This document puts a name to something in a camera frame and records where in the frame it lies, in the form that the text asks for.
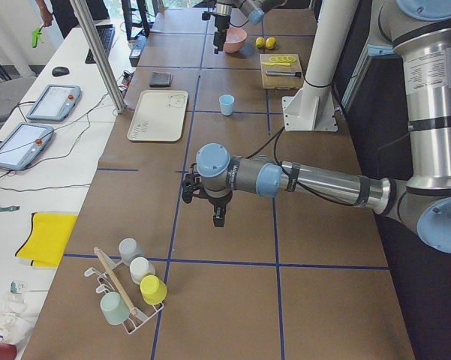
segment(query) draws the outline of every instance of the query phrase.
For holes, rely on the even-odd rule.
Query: keyboard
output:
[[[110,50],[112,49],[113,43],[113,35],[115,35],[115,28],[112,24],[107,25],[97,25],[98,37],[101,40],[102,45],[104,46],[105,54],[108,56],[110,54]],[[89,49],[89,53],[85,59],[86,64],[94,64],[95,59],[93,58],[92,51]]]

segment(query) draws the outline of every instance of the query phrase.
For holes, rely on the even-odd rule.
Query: computer mouse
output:
[[[57,66],[52,70],[52,75],[55,77],[63,77],[64,75],[68,75],[69,73],[70,70],[68,70],[68,67],[65,66]]]

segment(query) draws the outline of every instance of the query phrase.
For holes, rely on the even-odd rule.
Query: yellow lemon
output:
[[[255,46],[258,49],[263,49],[263,47],[265,46],[265,39],[263,37],[259,36],[255,41]]]
[[[268,50],[274,50],[275,45],[277,44],[277,39],[275,39],[273,36],[268,37],[266,42],[265,42],[265,47]]]

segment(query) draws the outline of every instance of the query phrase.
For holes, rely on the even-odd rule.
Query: yellow cloth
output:
[[[32,231],[16,257],[30,259],[33,266],[56,267],[74,230],[76,215],[35,212]]]

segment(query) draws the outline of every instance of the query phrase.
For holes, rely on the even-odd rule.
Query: white sticker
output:
[[[404,76],[407,95],[442,86],[451,88],[451,47],[406,61]]]

